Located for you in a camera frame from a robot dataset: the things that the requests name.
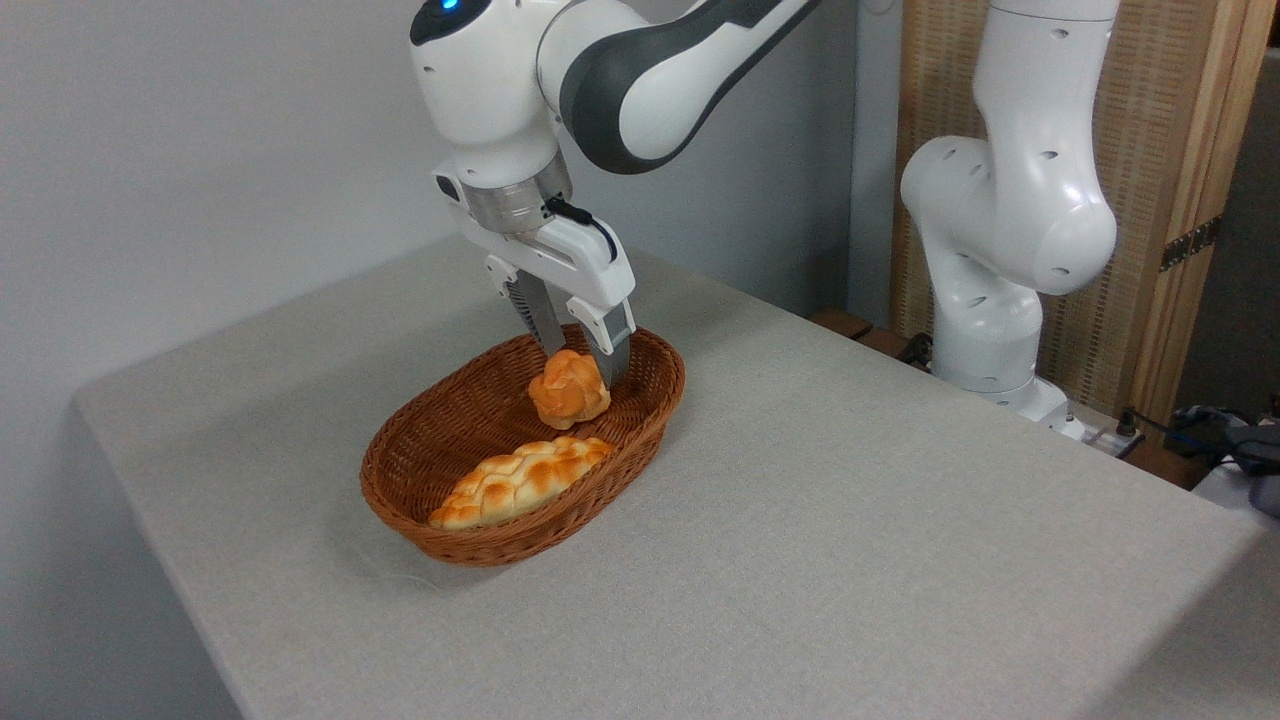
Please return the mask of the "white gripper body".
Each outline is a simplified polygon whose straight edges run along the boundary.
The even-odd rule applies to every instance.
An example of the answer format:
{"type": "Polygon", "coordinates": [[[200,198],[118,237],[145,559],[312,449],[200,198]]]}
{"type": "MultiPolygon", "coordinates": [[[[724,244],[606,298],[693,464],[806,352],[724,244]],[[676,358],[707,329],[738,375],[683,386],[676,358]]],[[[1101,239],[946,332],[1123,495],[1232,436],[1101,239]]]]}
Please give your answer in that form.
{"type": "Polygon", "coordinates": [[[499,234],[458,214],[463,236],[509,265],[604,310],[622,304],[636,281],[620,240],[608,224],[580,224],[554,217],[538,231],[499,234]]]}

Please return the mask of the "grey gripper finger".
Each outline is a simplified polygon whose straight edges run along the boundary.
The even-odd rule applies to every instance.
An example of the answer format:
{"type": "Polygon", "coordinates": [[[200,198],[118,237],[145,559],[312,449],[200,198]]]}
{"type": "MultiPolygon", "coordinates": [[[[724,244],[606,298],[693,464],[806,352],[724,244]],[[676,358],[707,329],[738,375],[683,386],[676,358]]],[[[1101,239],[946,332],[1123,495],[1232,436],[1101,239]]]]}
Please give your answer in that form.
{"type": "Polygon", "coordinates": [[[543,352],[548,357],[559,352],[566,338],[545,282],[495,255],[486,258],[485,266],[497,292],[509,300],[543,352]]]}
{"type": "Polygon", "coordinates": [[[604,309],[579,297],[566,304],[579,323],[595,359],[596,368],[611,389],[628,373],[630,337],[636,331],[634,314],[627,299],[604,309]]]}

